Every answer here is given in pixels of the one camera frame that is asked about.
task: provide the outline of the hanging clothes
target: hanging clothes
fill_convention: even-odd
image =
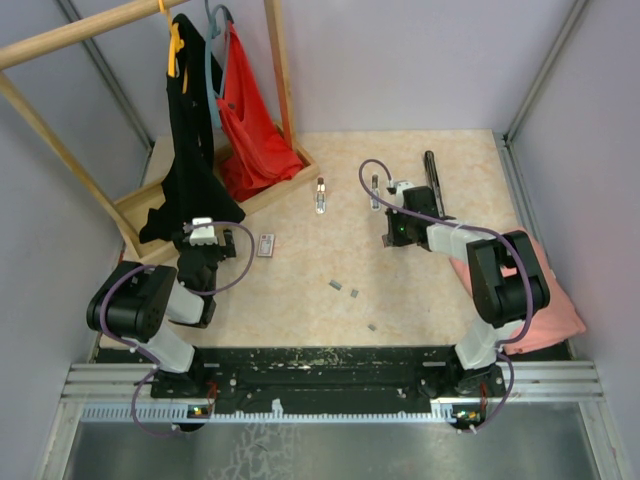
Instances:
[[[204,39],[185,15],[177,15],[173,22],[178,24],[180,38],[184,40],[184,48],[176,54],[178,74],[176,77],[167,75],[175,157],[162,181],[165,203],[158,210],[149,209],[147,224],[140,231],[141,243],[157,238],[170,241],[174,232],[180,231],[184,223],[190,223],[195,217],[236,223],[245,217],[244,211],[213,175],[213,133],[205,88]],[[213,83],[217,82],[219,88],[222,70],[215,58],[211,69]]]
[[[230,45],[226,81],[224,96],[217,98],[217,105],[234,154],[220,165],[220,173],[233,198],[242,202],[271,185],[292,179],[304,164],[273,125],[240,38],[231,22],[227,22],[227,28]]]

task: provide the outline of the gray wall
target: gray wall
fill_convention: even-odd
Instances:
[[[90,15],[121,0],[75,0]],[[272,114],[279,115],[262,0],[225,2]],[[284,0],[301,131],[503,131],[571,0]],[[202,1],[172,9],[205,31]],[[150,130],[169,132],[168,30],[155,15],[98,37]]]
[[[637,0],[592,2],[516,140],[553,268],[588,327],[575,344],[629,449],[640,445],[638,25]]]
[[[63,23],[53,2],[22,0],[0,45]],[[79,46],[7,71],[113,197],[140,181],[146,153]],[[95,336],[87,302],[121,239],[111,219],[0,96],[0,478],[33,478],[69,364]]]

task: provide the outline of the pink cloth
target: pink cloth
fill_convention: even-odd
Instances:
[[[576,313],[571,299],[564,290],[562,290],[562,287],[560,287],[551,272],[549,264],[547,263],[547,257],[545,256],[542,247],[531,235],[529,235],[529,238],[533,244],[533,249],[536,252],[540,266],[542,267],[544,277],[549,284],[551,302],[549,303],[549,306],[542,310],[538,310],[538,312],[533,316],[531,328],[522,340],[504,346],[507,354],[532,352],[534,350],[549,347],[566,340],[573,335],[584,333],[587,329]],[[467,292],[471,295],[469,266],[455,258],[450,258],[449,261],[451,262],[451,266],[455,272],[458,274],[458,278],[460,278],[460,281],[463,283]],[[520,333],[520,330],[516,330],[513,337],[518,333]]]

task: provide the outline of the wooden frame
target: wooden frame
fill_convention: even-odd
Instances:
[[[187,1],[164,0],[164,5],[166,8],[170,8]],[[242,202],[240,205],[247,215],[251,215],[282,198],[288,192],[316,177],[319,173],[319,168],[313,158],[296,140],[293,125],[291,80],[286,56],[280,0],[264,0],[264,6],[273,55],[273,68],[278,88],[280,115],[282,117],[282,126],[278,124],[278,130],[287,145],[302,160],[305,167],[292,180],[274,185]],[[82,164],[2,70],[135,22],[159,11],[158,0],[133,0],[106,12],[0,48],[0,92],[113,218],[122,233],[127,247],[143,263],[161,263],[176,254],[171,243],[163,240],[154,240],[141,244],[138,235],[140,229],[146,224],[149,208],[157,208],[164,202],[161,180],[146,185],[115,202],[109,199]],[[216,150],[214,162],[224,161],[232,153],[231,147],[228,145]]]

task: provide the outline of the wooden post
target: wooden post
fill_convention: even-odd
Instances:
[[[291,77],[289,76],[289,61],[282,20],[282,4],[280,0],[264,0],[264,9],[269,28],[273,70],[276,74],[276,86],[278,87],[284,141],[289,148],[293,149],[296,132],[293,120],[293,101],[291,100]]]
[[[188,0],[163,0],[166,8]],[[24,63],[46,53],[95,37],[160,11],[158,0],[134,0],[69,23],[26,40],[0,48],[0,70]]]
[[[123,233],[129,235],[131,238],[138,238],[138,232],[131,225],[131,223],[122,215],[115,204],[109,200],[107,195],[102,191],[100,186],[91,178],[89,173],[84,167],[76,160],[73,154],[62,143],[58,136],[51,130],[49,125],[38,114],[35,108],[28,102],[28,100],[22,95],[17,87],[9,80],[4,72],[0,72],[0,92],[7,97],[7,100],[17,112],[22,115],[22,118],[33,128],[40,137],[56,152],[62,162],[69,167],[69,170],[78,177],[82,184],[89,190],[89,192],[100,202],[100,205],[107,211],[107,213],[113,218],[118,226],[122,229]]]

